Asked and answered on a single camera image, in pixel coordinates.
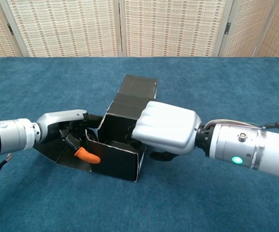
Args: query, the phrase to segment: black cardboard box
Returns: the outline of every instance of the black cardboard box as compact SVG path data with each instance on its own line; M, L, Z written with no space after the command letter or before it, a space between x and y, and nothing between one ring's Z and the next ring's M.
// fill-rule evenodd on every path
M88 139L86 150L101 158L90 164L74 156L61 139L34 148L54 162L67 167L137 181L146 151L130 134L149 101L156 100L157 79L125 75L99 127L98 141Z

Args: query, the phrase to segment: orange object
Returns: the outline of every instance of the orange object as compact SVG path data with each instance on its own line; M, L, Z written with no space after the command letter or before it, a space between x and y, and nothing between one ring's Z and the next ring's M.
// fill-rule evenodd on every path
M81 160L89 162L89 163L100 163L101 162L101 158L99 158L98 156L96 156L92 153L89 153L83 147L79 148L76 151L75 156L77 156Z

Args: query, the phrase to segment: metal cylinder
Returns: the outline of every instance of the metal cylinder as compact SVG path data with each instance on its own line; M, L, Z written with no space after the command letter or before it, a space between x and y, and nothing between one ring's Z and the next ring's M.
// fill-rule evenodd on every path
M279 133L217 124L209 157L279 176Z
M34 146L34 126L26 118L0 121L0 155Z

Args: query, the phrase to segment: blue table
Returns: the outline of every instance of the blue table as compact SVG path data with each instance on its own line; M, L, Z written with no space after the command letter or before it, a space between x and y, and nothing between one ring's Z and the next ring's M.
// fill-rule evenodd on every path
M126 73L158 78L159 101L203 122L279 121L279 58L0 58L0 120L104 115ZM135 183L31 149L0 172L0 231L279 231L279 178L197 149L172 162L145 157Z

